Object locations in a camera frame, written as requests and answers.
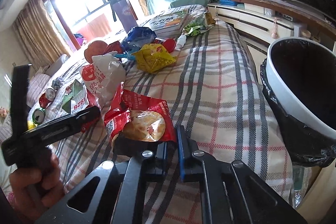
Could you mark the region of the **green milk carton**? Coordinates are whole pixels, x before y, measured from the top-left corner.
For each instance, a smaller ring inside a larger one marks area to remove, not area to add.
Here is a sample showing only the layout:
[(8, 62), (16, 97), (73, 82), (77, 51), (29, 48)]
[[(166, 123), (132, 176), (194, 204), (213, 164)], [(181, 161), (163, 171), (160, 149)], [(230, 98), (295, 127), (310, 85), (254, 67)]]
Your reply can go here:
[(62, 109), (71, 114), (71, 102), (74, 101), (74, 98), (82, 91), (83, 84), (78, 80), (74, 80), (69, 86), (66, 87), (65, 93), (62, 101)]

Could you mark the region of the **red chip bag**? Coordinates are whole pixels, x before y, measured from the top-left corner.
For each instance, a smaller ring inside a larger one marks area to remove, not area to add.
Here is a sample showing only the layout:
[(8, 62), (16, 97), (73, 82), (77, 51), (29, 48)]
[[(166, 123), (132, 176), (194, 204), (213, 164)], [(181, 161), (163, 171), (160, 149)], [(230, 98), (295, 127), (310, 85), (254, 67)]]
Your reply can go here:
[(124, 136), (135, 141), (177, 141), (165, 100), (126, 90), (121, 82), (104, 116), (109, 141)]

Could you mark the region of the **yellow snack bag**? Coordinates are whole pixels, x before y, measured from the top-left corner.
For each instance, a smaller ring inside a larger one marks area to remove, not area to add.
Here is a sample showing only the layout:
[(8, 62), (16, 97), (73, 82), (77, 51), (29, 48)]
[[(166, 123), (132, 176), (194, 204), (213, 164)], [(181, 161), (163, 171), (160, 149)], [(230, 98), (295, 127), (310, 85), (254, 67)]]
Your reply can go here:
[(157, 74), (177, 61), (162, 44), (145, 44), (132, 55), (135, 57), (137, 68), (150, 74)]

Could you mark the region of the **white trash bin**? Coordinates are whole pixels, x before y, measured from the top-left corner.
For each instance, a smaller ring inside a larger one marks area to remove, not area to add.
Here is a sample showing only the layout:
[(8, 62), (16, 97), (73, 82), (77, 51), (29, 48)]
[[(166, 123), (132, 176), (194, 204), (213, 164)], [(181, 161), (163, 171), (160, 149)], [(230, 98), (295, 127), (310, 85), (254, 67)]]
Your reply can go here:
[(335, 139), (335, 54), (309, 39), (283, 38), (268, 48), (266, 78), (285, 112)]

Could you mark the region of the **green soda can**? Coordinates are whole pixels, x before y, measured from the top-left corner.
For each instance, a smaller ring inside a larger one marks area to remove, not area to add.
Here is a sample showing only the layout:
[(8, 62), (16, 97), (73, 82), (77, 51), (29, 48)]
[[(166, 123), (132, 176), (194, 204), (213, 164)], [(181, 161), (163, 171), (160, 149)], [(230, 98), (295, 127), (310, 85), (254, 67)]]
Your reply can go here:
[(43, 108), (37, 108), (32, 114), (32, 120), (36, 125), (40, 125), (44, 122), (46, 113)]

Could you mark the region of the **crushed red can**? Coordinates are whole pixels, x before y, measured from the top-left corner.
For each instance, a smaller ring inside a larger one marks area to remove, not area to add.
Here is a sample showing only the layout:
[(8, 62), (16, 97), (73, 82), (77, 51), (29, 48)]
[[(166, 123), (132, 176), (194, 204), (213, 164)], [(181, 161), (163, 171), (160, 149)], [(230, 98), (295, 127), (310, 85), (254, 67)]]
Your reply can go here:
[(45, 109), (56, 97), (56, 91), (53, 88), (47, 88), (46, 91), (40, 96), (40, 107)]

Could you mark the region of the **crumpled foil ball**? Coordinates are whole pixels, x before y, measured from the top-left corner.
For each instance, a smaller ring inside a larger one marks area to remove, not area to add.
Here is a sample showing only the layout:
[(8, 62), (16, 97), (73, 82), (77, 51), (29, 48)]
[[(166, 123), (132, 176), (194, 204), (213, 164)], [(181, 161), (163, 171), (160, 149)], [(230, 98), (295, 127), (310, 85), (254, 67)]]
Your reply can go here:
[(63, 84), (64, 84), (63, 78), (57, 77), (56, 79), (52, 81), (51, 87), (54, 91), (57, 92), (62, 87)]

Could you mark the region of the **red apple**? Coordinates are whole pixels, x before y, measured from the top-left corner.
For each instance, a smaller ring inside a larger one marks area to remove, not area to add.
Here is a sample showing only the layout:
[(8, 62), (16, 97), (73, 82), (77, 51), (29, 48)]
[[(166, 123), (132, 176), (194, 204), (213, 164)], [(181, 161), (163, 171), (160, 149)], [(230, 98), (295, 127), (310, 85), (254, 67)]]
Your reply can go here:
[(90, 64), (93, 63), (92, 57), (103, 55), (108, 44), (102, 40), (94, 40), (89, 43), (88, 47), (84, 50), (84, 57)]

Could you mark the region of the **plaid blanket table cover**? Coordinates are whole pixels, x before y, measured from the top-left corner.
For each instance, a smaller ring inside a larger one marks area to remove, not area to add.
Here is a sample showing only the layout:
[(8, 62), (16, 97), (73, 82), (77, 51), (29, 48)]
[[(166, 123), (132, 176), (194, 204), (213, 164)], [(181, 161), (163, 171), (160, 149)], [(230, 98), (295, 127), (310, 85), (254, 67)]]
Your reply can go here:
[[(183, 125), (199, 148), (225, 162), (241, 160), (287, 203), (293, 205), (293, 171), (280, 137), (276, 118), (257, 82), (250, 51), (223, 21), (199, 36), (187, 38), (173, 52), (175, 64), (156, 75), (140, 71), (134, 61), (123, 61), (125, 88), (167, 102), (173, 126)], [(62, 77), (65, 87), (46, 110), (46, 121), (65, 115), (63, 93), (75, 79), (83, 83), (80, 68), (84, 50), (75, 52), (49, 83)], [(88, 131), (50, 145), (59, 158), (65, 191), (74, 188), (113, 152), (103, 121)], [(164, 182), (146, 188), (143, 223), (201, 223), (199, 186), (179, 179), (178, 153), (169, 147)]]

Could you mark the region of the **red crumpled wrapper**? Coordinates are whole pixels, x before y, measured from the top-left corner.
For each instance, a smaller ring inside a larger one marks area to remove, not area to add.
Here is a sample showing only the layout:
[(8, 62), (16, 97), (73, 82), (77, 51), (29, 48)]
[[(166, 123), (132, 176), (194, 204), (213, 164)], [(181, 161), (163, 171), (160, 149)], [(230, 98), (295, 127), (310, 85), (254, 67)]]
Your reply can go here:
[(123, 53), (123, 49), (119, 41), (115, 41), (113, 43), (108, 44), (108, 46), (106, 47), (104, 51), (104, 54), (107, 54), (110, 52)]

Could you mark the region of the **blue crumpled wrapper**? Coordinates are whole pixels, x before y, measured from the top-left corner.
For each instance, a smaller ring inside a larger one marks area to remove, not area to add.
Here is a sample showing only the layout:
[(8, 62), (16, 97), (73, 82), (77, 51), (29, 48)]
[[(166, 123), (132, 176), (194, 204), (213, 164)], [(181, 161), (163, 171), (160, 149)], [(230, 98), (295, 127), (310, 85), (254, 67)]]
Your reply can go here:
[(121, 47), (124, 52), (136, 52), (156, 38), (156, 33), (148, 27), (133, 27), (121, 42)]

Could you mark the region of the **small white bottle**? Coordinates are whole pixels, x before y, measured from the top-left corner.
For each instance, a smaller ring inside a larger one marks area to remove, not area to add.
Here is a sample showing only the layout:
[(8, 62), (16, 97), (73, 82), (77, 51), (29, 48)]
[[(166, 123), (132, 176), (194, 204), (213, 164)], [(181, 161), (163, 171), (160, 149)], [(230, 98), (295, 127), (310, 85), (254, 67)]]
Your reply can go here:
[(181, 34), (181, 36), (177, 39), (175, 49), (176, 50), (181, 50), (186, 43), (187, 36), (184, 34)]

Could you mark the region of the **red round lid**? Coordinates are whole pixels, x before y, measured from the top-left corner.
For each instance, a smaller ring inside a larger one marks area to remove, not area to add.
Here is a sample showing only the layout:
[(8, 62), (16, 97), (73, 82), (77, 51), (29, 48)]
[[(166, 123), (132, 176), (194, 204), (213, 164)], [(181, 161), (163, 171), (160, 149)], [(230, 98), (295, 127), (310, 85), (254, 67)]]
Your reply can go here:
[(175, 50), (176, 42), (174, 39), (166, 39), (162, 45), (168, 51), (168, 53), (172, 53)]

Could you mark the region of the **purple thermos bottle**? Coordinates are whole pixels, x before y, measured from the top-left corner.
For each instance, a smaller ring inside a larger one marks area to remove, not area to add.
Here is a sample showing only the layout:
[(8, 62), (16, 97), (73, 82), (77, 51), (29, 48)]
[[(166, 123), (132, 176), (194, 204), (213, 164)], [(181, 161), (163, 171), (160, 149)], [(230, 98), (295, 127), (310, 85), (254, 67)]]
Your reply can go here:
[(126, 0), (108, 0), (108, 2), (112, 10), (113, 20), (116, 22), (118, 18), (126, 33), (138, 26)]

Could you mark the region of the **white TV cabinet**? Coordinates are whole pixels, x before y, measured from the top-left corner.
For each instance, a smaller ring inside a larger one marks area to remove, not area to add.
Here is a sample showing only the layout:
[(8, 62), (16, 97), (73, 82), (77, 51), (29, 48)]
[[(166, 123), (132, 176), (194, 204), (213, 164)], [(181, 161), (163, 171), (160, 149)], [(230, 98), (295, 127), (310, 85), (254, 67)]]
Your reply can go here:
[(305, 23), (260, 14), (242, 7), (210, 3), (207, 8), (214, 18), (267, 43), (272, 43), (279, 38), (301, 37), (304, 32), (307, 32)]

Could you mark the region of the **green snack wrapper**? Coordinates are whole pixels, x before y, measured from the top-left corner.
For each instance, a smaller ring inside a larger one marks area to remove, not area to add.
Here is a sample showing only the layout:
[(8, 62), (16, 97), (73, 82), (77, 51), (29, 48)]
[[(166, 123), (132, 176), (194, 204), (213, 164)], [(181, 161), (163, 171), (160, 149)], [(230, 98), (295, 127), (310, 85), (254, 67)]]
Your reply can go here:
[(209, 31), (216, 24), (210, 12), (193, 19), (189, 24), (185, 25), (182, 33), (186, 36), (194, 37)]

